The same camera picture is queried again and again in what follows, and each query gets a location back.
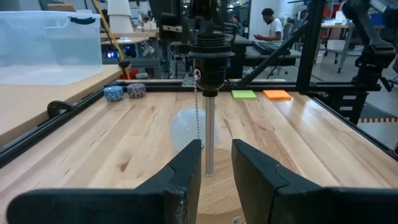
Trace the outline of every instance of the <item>metal bracket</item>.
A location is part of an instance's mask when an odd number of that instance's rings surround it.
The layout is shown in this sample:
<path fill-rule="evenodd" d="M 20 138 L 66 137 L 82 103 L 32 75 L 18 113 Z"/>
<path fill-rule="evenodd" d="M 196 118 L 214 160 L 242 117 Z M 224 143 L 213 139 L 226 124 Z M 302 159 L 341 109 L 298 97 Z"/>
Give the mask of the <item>metal bracket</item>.
<path fill-rule="evenodd" d="M 49 115 L 49 118 L 54 118 L 58 115 L 61 114 L 61 112 L 63 112 L 63 110 L 65 111 L 70 111 L 73 109 L 73 105 L 64 101 L 59 101 L 59 100 L 54 100 L 51 101 L 48 105 L 47 105 L 47 114 Z"/>

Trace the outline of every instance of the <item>wall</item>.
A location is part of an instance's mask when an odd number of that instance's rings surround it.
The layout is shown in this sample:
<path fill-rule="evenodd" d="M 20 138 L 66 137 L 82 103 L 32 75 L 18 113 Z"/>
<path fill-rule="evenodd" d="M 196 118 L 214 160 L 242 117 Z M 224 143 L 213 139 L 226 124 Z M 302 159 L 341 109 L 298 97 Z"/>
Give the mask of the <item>wall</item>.
<path fill-rule="evenodd" d="M 56 1 L 63 1 L 67 4 L 72 4 L 75 7 L 75 9 L 85 9 L 84 0 L 56 0 Z M 40 10 L 40 5 L 38 0 L 19 0 L 19 5 L 21 6 L 21 10 L 24 11 Z M 99 5 L 101 6 L 102 9 L 106 8 L 106 3 L 99 3 Z M 91 3 L 91 0 L 87 0 L 87 8 L 95 12 L 95 7 L 93 3 Z"/>
<path fill-rule="evenodd" d="M 18 11 L 20 10 L 18 1 L 0 0 L 0 11 Z"/>

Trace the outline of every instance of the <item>yellow cable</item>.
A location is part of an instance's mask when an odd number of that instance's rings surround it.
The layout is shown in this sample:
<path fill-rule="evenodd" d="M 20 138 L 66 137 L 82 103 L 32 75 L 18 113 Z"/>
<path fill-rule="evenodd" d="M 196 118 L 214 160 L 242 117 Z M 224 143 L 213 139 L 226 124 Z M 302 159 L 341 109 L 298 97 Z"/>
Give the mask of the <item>yellow cable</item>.
<path fill-rule="evenodd" d="M 104 17 L 104 14 L 103 14 L 102 11 L 101 11 L 101 7 L 100 7 L 100 5 L 98 4 L 98 1 L 97 1 L 97 0 L 93 0 L 93 2 L 94 2 L 95 8 L 97 9 L 97 11 L 99 12 L 99 14 L 101 15 L 101 20 L 102 20 L 102 22 L 104 23 L 106 32 L 109 34 L 109 36 L 110 36 L 110 38 L 111 38 L 111 41 L 113 42 L 113 44 L 115 45 L 116 49 L 117 49 L 118 52 L 119 52 L 120 60 L 124 60 L 124 56 L 123 56 L 122 50 L 120 49 L 120 46 L 119 46 L 119 44 L 118 44 L 116 38 L 114 37 L 113 33 L 111 32 L 111 29 L 109 28 L 108 23 L 106 22 L 106 19 L 105 19 L 105 17 Z M 129 72 L 127 71 L 126 68 L 123 69 L 123 72 L 124 72 L 124 74 L 127 76 L 127 79 L 130 79 L 130 74 L 129 74 Z"/>

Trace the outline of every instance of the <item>person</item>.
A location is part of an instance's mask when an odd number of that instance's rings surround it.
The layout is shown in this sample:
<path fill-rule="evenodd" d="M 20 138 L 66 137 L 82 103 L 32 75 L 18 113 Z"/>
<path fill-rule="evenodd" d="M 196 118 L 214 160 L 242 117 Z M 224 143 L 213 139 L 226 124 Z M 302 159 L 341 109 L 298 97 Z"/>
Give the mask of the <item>person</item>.
<path fill-rule="evenodd" d="M 239 18 L 239 16 L 234 15 L 232 17 L 232 23 L 235 24 L 238 27 L 236 33 L 241 35 L 241 36 L 243 36 L 243 26 L 241 24 L 241 19 Z"/>
<path fill-rule="evenodd" d="M 274 18 L 274 11 L 270 8 L 265 8 L 262 12 L 262 19 L 269 25 L 269 36 L 263 37 L 261 35 L 254 34 L 256 40 L 282 40 L 283 38 L 283 26 L 278 18 Z"/>

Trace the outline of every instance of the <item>black hair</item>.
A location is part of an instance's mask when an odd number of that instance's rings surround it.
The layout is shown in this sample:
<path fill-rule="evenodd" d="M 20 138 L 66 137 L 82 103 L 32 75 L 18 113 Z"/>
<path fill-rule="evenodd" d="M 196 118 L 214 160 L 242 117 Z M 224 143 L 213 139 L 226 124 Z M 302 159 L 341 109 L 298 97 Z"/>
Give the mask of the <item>black hair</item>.
<path fill-rule="evenodd" d="M 265 8 L 261 14 L 263 16 L 273 16 L 274 15 L 274 10 L 270 9 L 270 8 Z"/>
<path fill-rule="evenodd" d="M 238 22 L 241 22 L 241 18 L 239 18 L 238 15 L 234 15 L 233 17 L 234 17 Z"/>

